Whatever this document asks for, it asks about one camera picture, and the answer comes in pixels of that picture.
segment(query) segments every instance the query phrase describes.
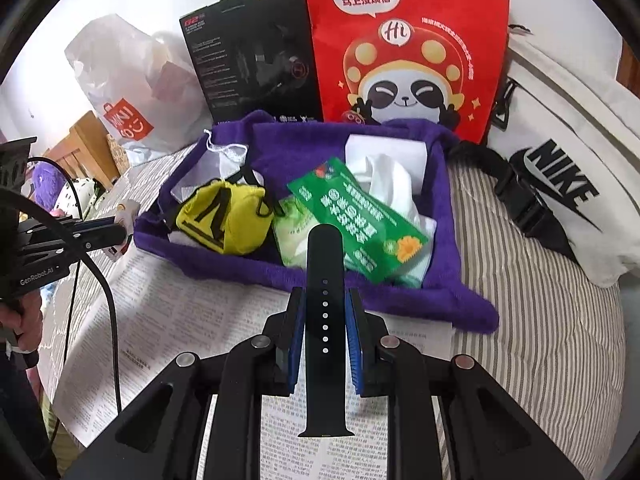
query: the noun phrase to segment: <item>orange logo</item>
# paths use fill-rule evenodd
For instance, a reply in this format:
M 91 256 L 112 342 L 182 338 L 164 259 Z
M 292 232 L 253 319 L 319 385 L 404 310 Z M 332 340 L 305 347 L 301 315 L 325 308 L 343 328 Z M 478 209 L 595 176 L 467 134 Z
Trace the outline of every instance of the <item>orange logo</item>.
M 119 131 L 125 139 L 144 139 L 154 129 L 153 126 L 125 99 L 120 99 L 115 106 L 104 105 L 104 118 Z

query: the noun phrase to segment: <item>orange flower graphic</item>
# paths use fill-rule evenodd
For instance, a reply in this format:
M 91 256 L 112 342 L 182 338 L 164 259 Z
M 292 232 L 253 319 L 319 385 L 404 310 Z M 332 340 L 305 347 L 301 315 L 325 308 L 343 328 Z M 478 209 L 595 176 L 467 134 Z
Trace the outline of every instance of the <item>orange flower graphic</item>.
M 398 252 L 396 258 L 401 263 L 408 262 L 422 248 L 422 244 L 418 238 L 413 236 L 405 236 L 398 240 Z

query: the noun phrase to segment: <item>yellow pouch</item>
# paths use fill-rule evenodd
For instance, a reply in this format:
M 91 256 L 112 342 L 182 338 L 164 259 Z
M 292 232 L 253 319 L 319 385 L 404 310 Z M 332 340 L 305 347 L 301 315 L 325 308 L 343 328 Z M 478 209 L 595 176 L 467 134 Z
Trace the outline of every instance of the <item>yellow pouch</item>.
M 265 193 L 263 187 L 214 180 L 182 204 L 175 225 L 219 253 L 251 253 L 264 243 L 273 221 Z

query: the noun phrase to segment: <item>nike logo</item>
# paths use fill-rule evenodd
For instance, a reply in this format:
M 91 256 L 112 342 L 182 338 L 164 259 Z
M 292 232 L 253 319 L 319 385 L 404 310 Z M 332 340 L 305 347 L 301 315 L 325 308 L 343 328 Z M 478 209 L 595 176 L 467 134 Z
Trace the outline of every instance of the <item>nike logo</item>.
M 516 172 L 524 176 L 526 181 L 539 192 L 561 203 L 565 208 L 602 232 L 596 224 L 578 211 L 578 199 L 580 199 L 580 203 L 585 203 L 600 194 L 587 176 L 552 140 L 548 140 L 533 151 L 531 150 L 532 148 L 526 148 L 511 155 L 509 162 Z M 531 174 L 525 164 L 525 158 L 536 165 L 536 168 L 548 179 L 551 186 Z

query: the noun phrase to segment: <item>white plastic bag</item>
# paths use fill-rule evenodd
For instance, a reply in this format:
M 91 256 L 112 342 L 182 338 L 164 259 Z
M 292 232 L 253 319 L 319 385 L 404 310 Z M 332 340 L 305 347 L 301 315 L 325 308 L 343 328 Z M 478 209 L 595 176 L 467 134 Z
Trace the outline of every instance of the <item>white plastic bag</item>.
M 214 178 L 225 180 L 239 171 L 240 166 L 244 164 L 248 151 L 247 146 L 244 144 L 217 146 L 211 144 L 210 139 L 209 132 L 207 151 L 171 190 L 171 195 L 180 203 L 187 200 L 200 186 L 204 186 Z
M 175 153 L 211 124 L 193 68 L 117 14 L 89 22 L 65 55 L 132 166 Z

